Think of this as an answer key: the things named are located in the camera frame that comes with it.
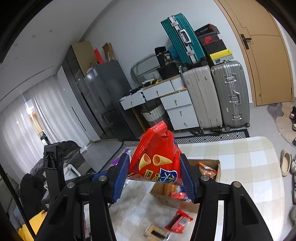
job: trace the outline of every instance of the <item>area rug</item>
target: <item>area rug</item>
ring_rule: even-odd
[[[225,141],[225,140],[236,140],[250,137],[247,129],[225,131],[223,133],[209,133],[204,135],[186,136],[186,137],[176,137],[177,144],[189,144],[189,143],[204,143],[204,142],[214,142],[214,141]],[[111,162],[118,158],[127,148],[134,153],[136,147],[138,146],[140,140],[125,140],[122,142],[121,147],[117,152],[109,159],[105,166],[101,169],[102,171],[108,170]]]
[[[289,116],[294,104],[294,102],[283,102],[267,106],[267,112],[272,116],[278,131],[293,147],[295,146],[292,141],[296,138],[296,131],[292,130],[293,121]]]

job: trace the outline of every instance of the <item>refrigerator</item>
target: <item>refrigerator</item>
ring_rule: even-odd
[[[131,86],[118,61],[94,66],[84,78],[85,101],[107,138],[137,139],[143,130],[132,110],[124,110],[119,100]]]

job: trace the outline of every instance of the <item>metal screw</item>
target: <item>metal screw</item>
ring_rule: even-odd
[[[73,182],[70,182],[70,183],[67,184],[67,188],[72,188],[74,186],[75,186],[75,183],[73,183]]]
[[[209,176],[207,176],[207,175],[202,175],[200,178],[201,178],[201,180],[203,180],[205,182],[210,179]]]
[[[236,188],[239,188],[241,186],[241,184],[239,182],[234,182],[233,186],[235,186]]]
[[[105,181],[107,179],[107,177],[105,175],[99,176],[99,180],[101,182]]]

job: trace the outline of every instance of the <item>checkered tablecloth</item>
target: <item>checkered tablecloth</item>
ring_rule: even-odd
[[[262,214],[274,241],[278,241],[284,224],[284,185],[277,155],[272,143],[265,137],[251,137],[220,142],[179,145],[188,159],[219,159],[220,182],[239,181]],[[121,198],[111,206],[110,215],[118,241],[146,240],[145,229],[152,222],[164,227],[175,215],[176,209],[161,205],[149,193],[150,182],[131,181]],[[170,240],[190,240],[196,214],[184,234],[172,234]],[[218,205],[215,240],[221,240],[223,228],[223,201]]]

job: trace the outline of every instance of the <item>teal suitcase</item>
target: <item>teal suitcase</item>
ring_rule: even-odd
[[[206,65],[206,56],[191,25],[182,13],[161,22],[182,63]]]

